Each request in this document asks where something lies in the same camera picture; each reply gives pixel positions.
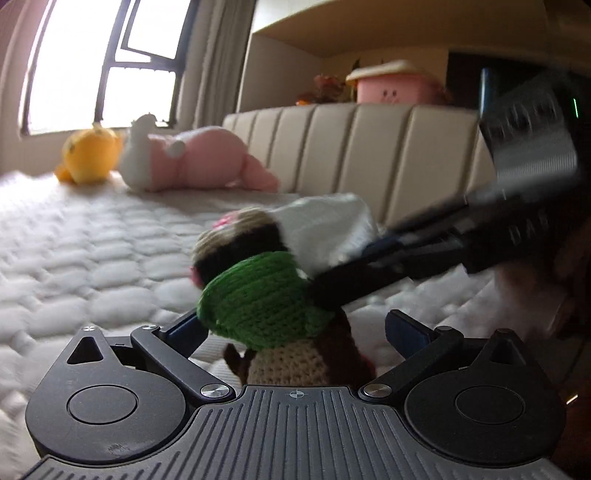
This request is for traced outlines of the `person's hand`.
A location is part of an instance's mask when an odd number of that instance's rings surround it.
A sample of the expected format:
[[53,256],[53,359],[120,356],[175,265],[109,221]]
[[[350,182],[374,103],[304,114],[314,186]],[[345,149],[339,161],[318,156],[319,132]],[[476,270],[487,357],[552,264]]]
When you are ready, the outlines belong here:
[[573,294],[545,283],[530,266],[509,264],[497,267],[495,287],[503,315],[528,340],[552,337],[577,311]]

